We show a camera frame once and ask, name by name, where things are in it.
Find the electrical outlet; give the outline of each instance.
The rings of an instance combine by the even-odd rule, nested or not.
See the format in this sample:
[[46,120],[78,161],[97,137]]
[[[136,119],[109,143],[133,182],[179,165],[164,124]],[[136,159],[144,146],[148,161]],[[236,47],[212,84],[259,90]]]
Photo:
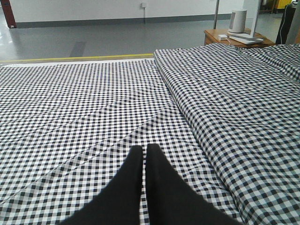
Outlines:
[[146,8],[147,7],[147,3],[146,2],[142,2],[141,3],[141,8]]

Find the red cabinet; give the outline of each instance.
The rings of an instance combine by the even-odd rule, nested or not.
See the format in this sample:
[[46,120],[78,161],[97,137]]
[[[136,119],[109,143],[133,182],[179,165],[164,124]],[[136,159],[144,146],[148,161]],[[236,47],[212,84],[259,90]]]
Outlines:
[[0,0],[2,9],[4,12],[4,16],[6,19],[6,23],[9,28],[16,28],[15,18],[13,14],[13,10],[11,9],[9,0]]

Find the yellow edge strip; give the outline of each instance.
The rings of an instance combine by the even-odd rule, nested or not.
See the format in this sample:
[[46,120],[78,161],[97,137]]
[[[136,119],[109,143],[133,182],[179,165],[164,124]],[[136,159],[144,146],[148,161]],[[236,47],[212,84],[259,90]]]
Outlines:
[[53,61],[53,60],[99,60],[106,58],[124,58],[124,57],[138,57],[138,56],[153,56],[152,53],[147,54],[133,54],[133,55],[106,55],[106,56],[89,56],[89,57],[69,57],[69,58],[49,58],[49,59],[29,59],[29,60],[3,60],[2,62],[34,62],[34,61]]

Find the white speaker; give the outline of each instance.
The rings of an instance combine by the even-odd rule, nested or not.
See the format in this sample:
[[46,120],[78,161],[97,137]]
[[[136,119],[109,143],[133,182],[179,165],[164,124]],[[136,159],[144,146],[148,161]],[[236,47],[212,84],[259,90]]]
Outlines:
[[246,9],[233,10],[231,14],[228,32],[243,33],[245,31],[246,16]]

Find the checkered bedsheet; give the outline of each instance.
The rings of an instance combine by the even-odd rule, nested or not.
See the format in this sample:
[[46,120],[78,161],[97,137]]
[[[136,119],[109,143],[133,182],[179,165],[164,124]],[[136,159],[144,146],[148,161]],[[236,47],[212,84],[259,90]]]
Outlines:
[[252,225],[300,224],[300,45],[157,50],[157,67]]
[[[130,146],[148,143],[242,221],[153,61],[1,67],[0,83],[0,224],[59,223],[101,192]],[[144,184],[140,213],[148,224]]]

